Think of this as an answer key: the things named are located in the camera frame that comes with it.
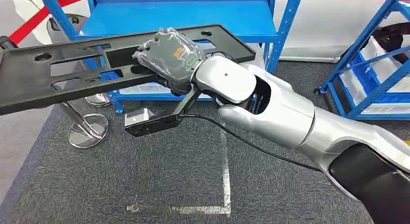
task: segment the stanchion base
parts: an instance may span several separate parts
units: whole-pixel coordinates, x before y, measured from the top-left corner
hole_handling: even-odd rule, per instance
[[[86,102],[95,107],[104,107],[111,105],[110,99],[105,95],[105,93],[97,93],[93,96],[85,98]]]
[[[73,147],[86,149],[102,142],[107,137],[110,126],[107,118],[101,114],[87,114],[83,118],[99,135],[90,135],[84,131],[83,127],[74,123],[68,131],[68,140]]]

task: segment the chrome stanchion post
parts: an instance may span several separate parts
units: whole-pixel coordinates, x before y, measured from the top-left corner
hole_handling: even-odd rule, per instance
[[[17,48],[7,36],[0,36],[0,51]],[[68,140],[73,147],[86,149],[102,142],[108,135],[110,126],[102,114],[81,116],[68,102],[58,104],[74,122],[68,131]]]
[[[85,97],[86,102],[95,107],[104,107],[111,105],[110,99],[105,93],[97,93],[95,95]]]

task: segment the white storage bin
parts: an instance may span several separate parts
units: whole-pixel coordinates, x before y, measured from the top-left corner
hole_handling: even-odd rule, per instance
[[[409,103],[371,104],[362,114],[408,114]]]
[[[340,79],[349,91],[355,105],[358,105],[364,98],[366,98],[366,92],[352,70],[341,73]]]
[[[132,86],[125,89],[120,89],[119,93],[122,95],[131,94],[158,94],[158,93],[171,93],[169,88],[166,88],[160,84],[151,82],[142,85]],[[199,98],[210,98],[208,95],[201,94]]]
[[[373,36],[370,37],[369,43],[360,51],[360,53],[365,60],[386,54],[384,49],[379,45],[379,43],[374,39]],[[377,79],[380,83],[383,83],[400,66],[401,63],[396,61],[393,57],[384,58],[380,61],[371,63],[371,67],[376,73]],[[407,77],[397,82],[388,90],[388,92],[410,92],[410,76],[408,75]]]

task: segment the black tray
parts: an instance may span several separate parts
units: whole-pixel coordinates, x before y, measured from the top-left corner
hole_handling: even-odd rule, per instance
[[[207,25],[178,29],[188,38],[209,40],[215,48],[205,50],[209,55],[226,53],[238,63],[255,59],[255,52],[221,25]],[[156,32],[122,35],[94,40],[75,41],[0,52],[0,115],[40,108],[64,101],[109,92],[155,81],[157,75],[131,58],[137,47]],[[94,70],[52,76],[51,65],[93,58],[102,59]],[[101,81],[101,73],[114,71],[121,78]],[[55,90],[57,82],[70,86]]]

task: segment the blue shelving unit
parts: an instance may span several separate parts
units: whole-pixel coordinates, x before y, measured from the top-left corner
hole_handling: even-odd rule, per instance
[[[88,0],[91,16],[79,33],[75,32],[57,0],[43,0],[68,39],[89,39],[103,36],[155,31],[160,27],[186,27],[222,24],[245,43],[265,43],[266,70],[273,73],[278,63],[300,0],[288,0],[281,24],[273,23],[275,0]],[[270,45],[273,50],[268,57]],[[89,69],[98,65],[85,60]],[[104,74],[102,80],[115,79]],[[118,113],[124,100],[181,100],[170,93],[108,93]]]
[[[324,83],[319,87],[320,93],[330,92],[341,116],[357,120],[410,120],[410,112],[386,112],[384,114],[369,114],[369,112],[363,112],[372,104],[392,104],[396,106],[410,104],[410,91],[389,92],[389,89],[410,72],[410,60],[399,66],[397,70],[383,82],[378,80],[376,72],[371,67],[371,63],[373,62],[409,51],[410,46],[402,47],[401,49],[377,56],[370,60],[365,60],[360,53],[360,49],[366,40],[391,12],[401,12],[405,18],[410,20],[410,3],[400,0],[386,0],[353,45],[348,49],[344,57],[340,59],[339,63],[331,71]],[[342,81],[343,73],[349,73],[349,75],[355,76],[363,87],[365,98],[357,104],[353,101],[352,94]],[[337,89],[335,88],[336,83],[342,87],[341,90],[348,100],[350,107],[342,105]]]

